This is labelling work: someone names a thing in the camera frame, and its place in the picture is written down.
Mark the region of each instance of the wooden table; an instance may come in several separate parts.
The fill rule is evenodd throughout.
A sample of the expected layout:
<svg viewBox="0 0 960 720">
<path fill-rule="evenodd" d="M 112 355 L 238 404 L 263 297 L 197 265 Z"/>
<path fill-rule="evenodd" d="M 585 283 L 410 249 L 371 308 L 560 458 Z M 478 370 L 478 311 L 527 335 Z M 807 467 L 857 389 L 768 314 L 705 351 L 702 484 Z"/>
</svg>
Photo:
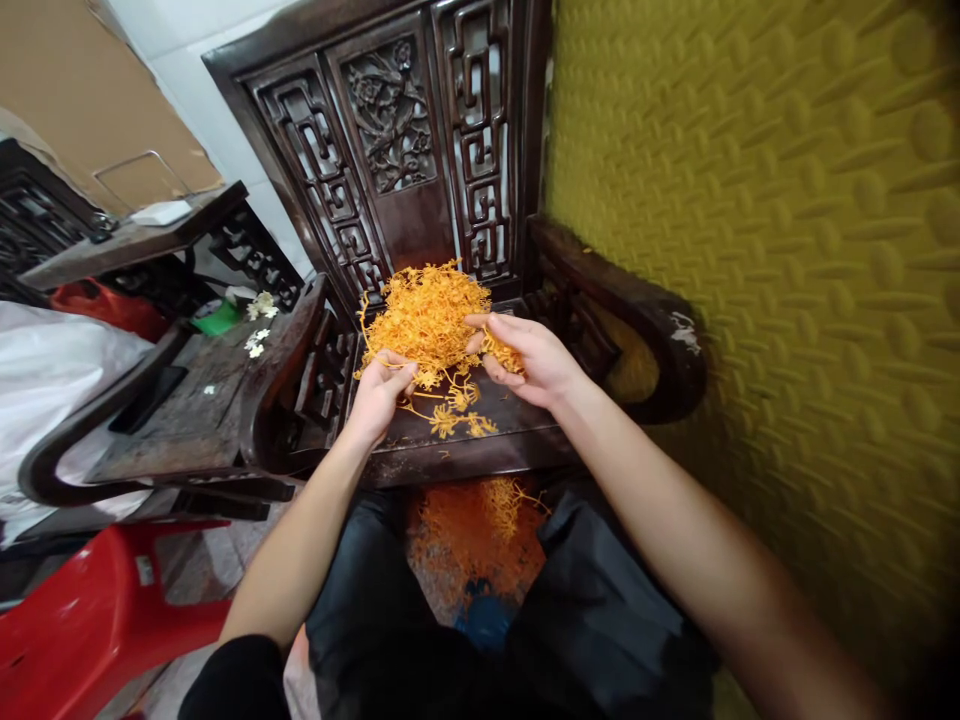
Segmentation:
<svg viewBox="0 0 960 720">
<path fill-rule="evenodd" d="M 106 242 L 83 240 L 20 275 L 41 291 L 95 277 L 128 295 L 145 297 L 166 315 L 189 317 L 216 294 L 193 273 L 194 246 L 212 237 L 211 253 L 244 273 L 290 310 L 303 281 L 250 209 L 242 182 L 186 198 L 193 211 L 165 227 L 122 224 Z M 186 262 L 174 253 L 184 252 Z"/>
</svg>

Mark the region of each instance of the foam wall padding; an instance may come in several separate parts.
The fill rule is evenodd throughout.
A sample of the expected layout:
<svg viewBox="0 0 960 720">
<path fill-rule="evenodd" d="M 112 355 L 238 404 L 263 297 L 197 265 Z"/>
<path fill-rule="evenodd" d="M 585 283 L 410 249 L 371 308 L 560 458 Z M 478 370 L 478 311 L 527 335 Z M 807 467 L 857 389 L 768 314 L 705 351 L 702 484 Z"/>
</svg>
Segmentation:
<svg viewBox="0 0 960 720">
<path fill-rule="evenodd" d="M 960 68 L 948 10 L 556 8 L 547 211 L 684 295 L 707 329 L 708 397 L 655 437 L 890 689 L 956 621 Z"/>
</svg>

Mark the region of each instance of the red plastic stool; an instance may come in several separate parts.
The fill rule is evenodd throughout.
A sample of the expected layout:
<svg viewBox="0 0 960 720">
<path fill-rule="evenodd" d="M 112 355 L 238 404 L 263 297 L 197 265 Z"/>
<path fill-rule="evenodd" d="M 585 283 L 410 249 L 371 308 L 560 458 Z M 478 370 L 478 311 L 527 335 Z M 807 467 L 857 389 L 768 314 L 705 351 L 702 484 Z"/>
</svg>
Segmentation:
<svg viewBox="0 0 960 720">
<path fill-rule="evenodd" d="M 215 642 L 230 601 L 168 605 L 154 541 L 229 524 L 111 525 L 0 615 L 3 716 L 90 720 L 130 680 Z"/>
</svg>

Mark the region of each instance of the red plastic bag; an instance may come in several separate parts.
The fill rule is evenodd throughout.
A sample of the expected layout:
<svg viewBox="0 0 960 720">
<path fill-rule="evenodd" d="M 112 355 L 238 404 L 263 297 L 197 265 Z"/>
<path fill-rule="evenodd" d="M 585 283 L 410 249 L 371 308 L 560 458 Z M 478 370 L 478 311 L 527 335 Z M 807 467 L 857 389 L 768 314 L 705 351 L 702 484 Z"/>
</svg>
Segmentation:
<svg viewBox="0 0 960 720">
<path fill-rule="evenodd" d="M 103 320 L 152 343 L 163 337 L 170 327 L 170 321 L 148 301 L 115 293 L 93 279 L 57 288 L 50 298 L 50 307 L 60 312 Z"/>
</svg>

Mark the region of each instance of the carved wooden backrest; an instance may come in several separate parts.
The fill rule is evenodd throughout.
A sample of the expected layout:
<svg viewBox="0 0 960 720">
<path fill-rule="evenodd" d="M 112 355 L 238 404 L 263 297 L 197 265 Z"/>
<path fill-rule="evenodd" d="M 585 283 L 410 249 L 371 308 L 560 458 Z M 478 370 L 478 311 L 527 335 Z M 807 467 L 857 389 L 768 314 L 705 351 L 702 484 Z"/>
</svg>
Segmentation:
<svg viewBox="0 0 960 720">
<path fill-rule="evenodd" d="M 98 215 L 16 140 L 0 142 L 0 300 L 48 307 L 17 276 L 95 234 Z"/>
<path fill-rule="evenodd" d="M 535 272 L 548 0 L 304 2 L 204 56 L 348 309 L 396 270 Z"/>
</svg>

